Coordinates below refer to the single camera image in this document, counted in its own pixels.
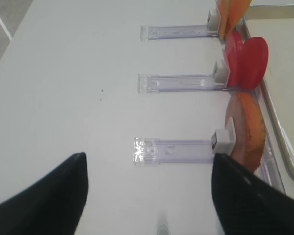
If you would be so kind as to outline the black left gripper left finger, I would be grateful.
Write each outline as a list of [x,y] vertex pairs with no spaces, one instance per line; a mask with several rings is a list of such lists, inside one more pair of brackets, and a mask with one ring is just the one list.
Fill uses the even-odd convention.
[[0,203],[0,235],[73,235],[88,196],[85,153]]

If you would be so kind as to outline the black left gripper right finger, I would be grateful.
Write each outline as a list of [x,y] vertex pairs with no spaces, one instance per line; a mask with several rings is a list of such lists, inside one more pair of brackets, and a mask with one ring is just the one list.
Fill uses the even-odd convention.
[[225,154],[214,157],[211,195],[227,235],[294,235],[294,199]]

